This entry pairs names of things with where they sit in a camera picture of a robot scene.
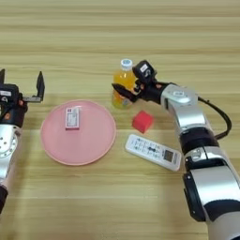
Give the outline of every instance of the orange juice bottle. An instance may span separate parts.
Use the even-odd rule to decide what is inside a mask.
[[[116,71],[113,75],[113,83],[124,85],[127,90],[132,91],[135,85],[135,80],[135,75],[132,72],[132,61],[129,59],[123,59],[121,61],[121,69]],[[118,109],[126,109],[131,106],[131,101],[113,90],[112,104]]]

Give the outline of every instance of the remote control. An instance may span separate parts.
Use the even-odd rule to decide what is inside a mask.
[[[169,170],[178,171],[180,168],[182,155],[179,151],[135,134],[131,134],[128,137],[126,150],[133,155],[152,161]]]

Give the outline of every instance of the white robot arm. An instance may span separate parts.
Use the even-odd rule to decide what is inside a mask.
[[[240,179],[218,144],[230,131],[231,120],[190,89],[157,82],[157,73],[147,61],[141,61],[133,72],[138,78],[134,89],[138,95],[119,84],[113,88],[133,102],[142,98],[161,104],[174,118],[187,171],[183,180],[190,215],[206,222],[210,240],[240,240]],[[222,115],[228,124],[226,132],[214,136],[199,100]]]
[[[42,73],[37,78],[37,95],[23,97],[15,84],[5,84],[5,71],[0,71],[0,214],[8,196],[10,174],[21,149],[22,126],[28,102],[41,102],[45,84]]]

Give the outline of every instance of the round plate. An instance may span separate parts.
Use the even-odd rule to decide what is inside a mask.
[[[80,128],[66,130],[66,109],[80,107]],[[41,127],[46,153],[67,165],[85,165],[103,157],[112,147],[116,126],[111,114],[92,101],[74,100],[53,109]]]

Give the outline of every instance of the red cube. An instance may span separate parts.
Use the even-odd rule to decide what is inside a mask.
[[[140,111],[132,120],[132,126],[144,133],[153,124],[153,117],[145,111]]]

